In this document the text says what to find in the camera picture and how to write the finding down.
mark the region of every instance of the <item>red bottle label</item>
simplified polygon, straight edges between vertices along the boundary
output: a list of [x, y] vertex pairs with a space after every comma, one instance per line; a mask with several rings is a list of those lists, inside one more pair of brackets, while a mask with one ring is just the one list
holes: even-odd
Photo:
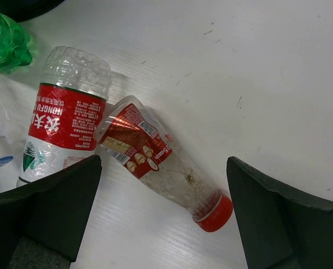
[[91, 151], [105, 99], [85, 92], [40, 84], [29, 136], [64, 149]]
[[172, 152], [158, 129], [143, 118], [134, 104], [115, 117], [100, 145], [138, 179], [149, 171], [158, 171]]

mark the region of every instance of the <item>empty plastic bottle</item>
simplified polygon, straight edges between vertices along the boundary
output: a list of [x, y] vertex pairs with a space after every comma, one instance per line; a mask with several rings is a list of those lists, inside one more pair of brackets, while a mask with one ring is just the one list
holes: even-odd
[[94, 138], [144, 185], [188, 210], [203, 230], [217, 231], [231, 217], [231, 200], [135, 96], [106, 112]]
[[12, 73], [32, 62], [31, 37], [18, 23], [0, 14], [0, 73]]
[[83, 50], [56, 47], [34, 106], [17, 186], [54, 174], [94, 154], [111, 71]]

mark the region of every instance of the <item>dirt speck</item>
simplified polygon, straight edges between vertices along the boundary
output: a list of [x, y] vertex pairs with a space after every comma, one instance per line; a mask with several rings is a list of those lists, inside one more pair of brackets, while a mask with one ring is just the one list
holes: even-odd
[[190, 184], [190, 186], [192, 186], [195, 183], [193, 175], [185, 174], [185, 179]]

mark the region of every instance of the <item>green plastic bottle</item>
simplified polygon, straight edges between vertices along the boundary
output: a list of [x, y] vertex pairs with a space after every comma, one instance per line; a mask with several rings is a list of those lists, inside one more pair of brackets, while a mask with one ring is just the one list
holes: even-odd
[[0, 73], [12, 73], [32, 62], [31, 36], [18, 23], [0, 14]]

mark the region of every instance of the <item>red bottle cap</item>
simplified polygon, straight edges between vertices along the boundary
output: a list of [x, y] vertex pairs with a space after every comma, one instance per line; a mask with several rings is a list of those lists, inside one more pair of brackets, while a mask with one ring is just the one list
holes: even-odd
[[229, 220], [233, 211], [232, 201], [222, 193], [221, 200], [216, 205], [214, 211], [204, 220], [196, 221], [196, 223], [204, 230], [209, 233], [217, 231], [222, 228], [223, 225]]

